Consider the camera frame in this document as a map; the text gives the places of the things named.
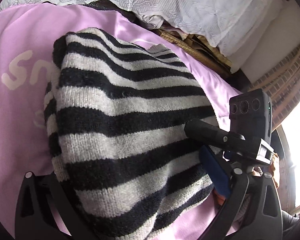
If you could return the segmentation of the person's right hand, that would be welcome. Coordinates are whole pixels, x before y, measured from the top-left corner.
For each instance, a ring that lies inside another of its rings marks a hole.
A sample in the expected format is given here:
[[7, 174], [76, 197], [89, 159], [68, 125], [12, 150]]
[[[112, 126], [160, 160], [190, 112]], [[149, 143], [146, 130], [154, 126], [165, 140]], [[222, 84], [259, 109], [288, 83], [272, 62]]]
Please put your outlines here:
[[[280, 159], [277, 153], [273, 154], [273, 160], [268, 168], [269, 173], [272, 176], [275, 187], [278, 189], [280, 187]], [[260, 167], [254, 167], [252, 175], [260, 177], [263, 171]]]

